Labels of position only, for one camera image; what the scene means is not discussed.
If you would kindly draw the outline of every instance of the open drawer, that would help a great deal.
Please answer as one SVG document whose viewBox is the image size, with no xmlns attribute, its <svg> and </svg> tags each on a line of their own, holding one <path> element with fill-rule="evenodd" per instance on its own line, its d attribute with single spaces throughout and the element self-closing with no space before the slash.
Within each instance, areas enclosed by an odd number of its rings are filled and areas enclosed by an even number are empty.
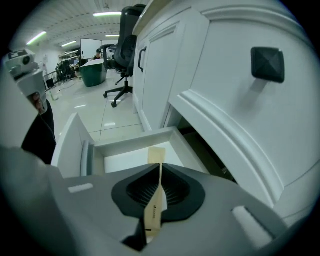
<svg viewBox="0 0 320 256">
<path fill-rule="evenodd" d="M 175 127 L 94 142 L 77 113 L 65 125 L 51 165 L 63 178 L 103 175 L 147 164 L 148 148 L 153 146 L 165 148 L 165 163 L 209 173 Z"/>
</svg>

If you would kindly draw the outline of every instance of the cardboard tag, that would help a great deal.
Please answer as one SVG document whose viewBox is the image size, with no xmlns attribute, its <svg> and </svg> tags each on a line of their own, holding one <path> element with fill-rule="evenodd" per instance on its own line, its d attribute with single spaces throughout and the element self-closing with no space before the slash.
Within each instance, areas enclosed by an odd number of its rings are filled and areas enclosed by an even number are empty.
<svg viewBox="0 0 320 256">
<path fill-rule="evenodd" d="M 148 238 L 155 237 L 161 229 L 161 213 L 163 204 L 162 164 L 165 161 L 166 149 L 161 147 L 149 147 L 148 164 L 160 164 L 159 186 L 156 189 L 149 204 L 144 209 L 145 235 Z"/>
</svg>

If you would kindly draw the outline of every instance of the black knob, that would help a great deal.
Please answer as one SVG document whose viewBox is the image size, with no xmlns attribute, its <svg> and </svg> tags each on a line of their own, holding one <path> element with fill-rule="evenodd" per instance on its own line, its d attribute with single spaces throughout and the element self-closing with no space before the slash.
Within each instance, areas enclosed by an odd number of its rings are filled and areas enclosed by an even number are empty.
<svg viewBox="0 0 320 256">
<path fill-rule="evenodd" d="M 23 60 L 22 60 L 23 65 L 28 65 L 29 62 L 30 62 L 30 57 L 29 56 L 24 57 Z"/>
</svg>

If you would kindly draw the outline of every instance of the office chair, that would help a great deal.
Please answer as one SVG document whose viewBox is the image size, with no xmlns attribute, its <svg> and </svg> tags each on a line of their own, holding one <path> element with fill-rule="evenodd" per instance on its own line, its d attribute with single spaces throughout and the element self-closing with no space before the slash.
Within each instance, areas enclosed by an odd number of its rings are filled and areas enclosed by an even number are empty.
<svg viewBox="0 0 320 256">
<path fill-rule="evenodd" d="M 107 60 L 106 47 L 104 45 L 104 67 L 106 69 L 115 69 L 121 72 L 121 79 L 115 83 L 117 85 L 120 81 L 125 79 L 124 87 L 107 90 L 103 97 L 107 98 L 108 93 L 120 92 L 111 103 L 113 108 L 117 107 L 117 100 L 124 94 L 133 93 L 133 88 L 128 86 L 128 77 L 134 74 L 135 50 L 137 37 L 132 35 L 134 27 L 145 9 L 144 4 L 137 4 L 135 6 L 125 7 L 121 12 L 120 20 L 120 36 L 118 45 L 114 53 L 114 59 Z"/>
<path fill-rule="evenodd" d="M 70 62 L 67 59 L 62 63 L 62 74 L 65 76 L 66 80 L 71 80 L 73 72 L 70 67 Z"/>
</svg>

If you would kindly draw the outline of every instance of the tiled floor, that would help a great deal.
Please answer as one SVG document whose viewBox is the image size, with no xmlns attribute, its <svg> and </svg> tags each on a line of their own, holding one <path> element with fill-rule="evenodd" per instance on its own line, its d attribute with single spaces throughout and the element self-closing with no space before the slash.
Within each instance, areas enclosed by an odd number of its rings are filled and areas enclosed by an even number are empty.
<svg viewBox="0 0 320 256">
<path fill-rule="evenodd" d="M 111 102 L 118 92 L 108 94 L 104 98 L 105 91 L 116 88 L 115 82 L 120 75 L 114 70 L 108 70 L 105 82 L 98 86 L 86 87 L 82 80 L 74 78 L 65 84 L 51 89 L 53 100 L 47 92 L 54 118 L 54 133 L 58 140 L 70 115 L 77 112 L 95 141 L 106 140 L 116 137 L 139 135 L 143 132 L 140 118 L 133 113 L 133 96 L 125 94 L 117 101 L 117 107 L 113 108 Z M 124 86 L 124 81 L 117 87 Z"/>
</svg>

